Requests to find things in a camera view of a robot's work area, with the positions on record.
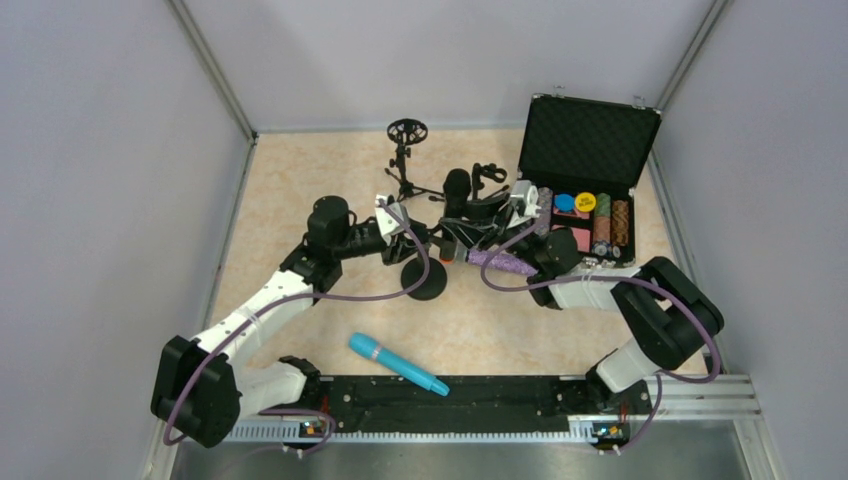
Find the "purple glitter microphone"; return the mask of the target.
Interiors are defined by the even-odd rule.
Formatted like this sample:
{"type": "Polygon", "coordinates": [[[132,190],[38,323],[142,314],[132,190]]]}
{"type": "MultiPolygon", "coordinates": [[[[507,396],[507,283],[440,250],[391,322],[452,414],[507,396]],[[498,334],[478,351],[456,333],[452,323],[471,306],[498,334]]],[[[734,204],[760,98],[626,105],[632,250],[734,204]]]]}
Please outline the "purple glitter microphone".
{"type": "Polygon", "coordinates": [[[509,253],[499,253],[494,255],[491,251],[483,251],[478,249],[468,250],[465,254],[465,262],[470,265],[482,267],[485,261],[488,260],[488,267],[530,277],[537,274],[537,269],[529,265],[525,261],[510,255],[509,253]]]}

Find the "black round-base mic stand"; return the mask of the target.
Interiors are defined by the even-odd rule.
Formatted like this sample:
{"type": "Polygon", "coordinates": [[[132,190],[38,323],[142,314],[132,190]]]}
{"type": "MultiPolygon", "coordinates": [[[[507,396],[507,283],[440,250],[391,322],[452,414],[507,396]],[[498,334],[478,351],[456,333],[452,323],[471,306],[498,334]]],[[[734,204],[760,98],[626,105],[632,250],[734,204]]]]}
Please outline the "black round-base mic stand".
{"type": "Polygon", "coordinates": [[[434,300],[445,291],[448,285],[448,275],[443,263],[429,254],[422,258],[417,248],[412,246],[412,255],[401,270],[401,286],[408,289],[416,284],[425,273],[426,267],[429,270],[423,282],[407,293],[412,299],[419,301],[434,300]]]}

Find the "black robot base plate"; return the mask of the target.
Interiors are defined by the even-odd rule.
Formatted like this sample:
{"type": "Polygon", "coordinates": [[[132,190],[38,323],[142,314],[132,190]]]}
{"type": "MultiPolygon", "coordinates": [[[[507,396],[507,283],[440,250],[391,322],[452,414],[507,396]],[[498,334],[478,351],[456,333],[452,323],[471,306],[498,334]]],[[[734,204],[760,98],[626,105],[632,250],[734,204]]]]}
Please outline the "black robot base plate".
{"type": "Polygon", "coordinates": [[[321,376],[307,373],[293,403],[261,409],[263,415],[333,419],[345,433],[495,433],[565,430],[587,416],[627,427],[652,410],[646,382],[608,393],[600,382],[557,375],[448,375],[446,397],[399,375],[321,376]]]}

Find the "black microphone orange end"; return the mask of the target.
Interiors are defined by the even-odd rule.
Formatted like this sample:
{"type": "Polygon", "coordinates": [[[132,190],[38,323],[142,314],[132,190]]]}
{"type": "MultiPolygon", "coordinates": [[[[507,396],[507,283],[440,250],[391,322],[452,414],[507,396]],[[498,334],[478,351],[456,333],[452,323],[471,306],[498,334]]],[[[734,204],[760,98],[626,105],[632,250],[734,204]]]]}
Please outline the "black microphone orange end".
{"type": "MultiPolygon", "coordinates": [[[[469,172],[461,168],[452,169],[443,183],[445,206],[442,218],[461,218],[471,190],[469,172]]],[[[441,225],[441,227],[442,244],[439,250],[439,258],[444,263],[451,263],[456,256],[456,238],[446,226],[441,225]]]]}

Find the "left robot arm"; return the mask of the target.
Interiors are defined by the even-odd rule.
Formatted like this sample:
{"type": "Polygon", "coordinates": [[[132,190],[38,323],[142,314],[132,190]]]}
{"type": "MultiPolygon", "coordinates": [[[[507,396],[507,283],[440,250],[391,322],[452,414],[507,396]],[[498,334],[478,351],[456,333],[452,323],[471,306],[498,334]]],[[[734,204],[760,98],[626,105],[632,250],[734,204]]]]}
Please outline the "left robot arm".
{"type": "Polygon", "coordinates": [[[298,402],[309,363],[287,358],[251,370],[248,361],[319,301],[352,301],[331,291],[343,261],[378,254],[386,265],[412,256],[426,262],[429,242],[429,228],[392,196],[377,196],[373,215],[361,222],[340,196],[316,200],[302,240],[252,297],[217,324],[163,346],[150,406],[165,424],[163,444],[191,439],[211,448],[240,419],[298,402]]]}

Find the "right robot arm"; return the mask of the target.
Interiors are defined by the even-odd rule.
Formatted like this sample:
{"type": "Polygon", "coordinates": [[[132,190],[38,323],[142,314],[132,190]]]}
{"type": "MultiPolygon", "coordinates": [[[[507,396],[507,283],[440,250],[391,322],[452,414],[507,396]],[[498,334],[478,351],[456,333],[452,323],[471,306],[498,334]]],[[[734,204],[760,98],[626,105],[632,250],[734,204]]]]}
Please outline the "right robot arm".
{"type": "Polygon", "coordinates": [[[715,304],[668,258],[640,267],[588,268],[567,228],[542,231],[549,220],[536,186],[520,180],[512,191],[484,199],[466,171],[449,173],[443,184],[442,244],[462,244],[490,266],[504,253],[532,272],[524,287],[537,305],[554,309],[594,308],[622,315],[631,333],[621,347],[586,374],[590,394],[614,397],[643,378],[671,375],[702,347],[716,349],[725,325],[715,304]]]}

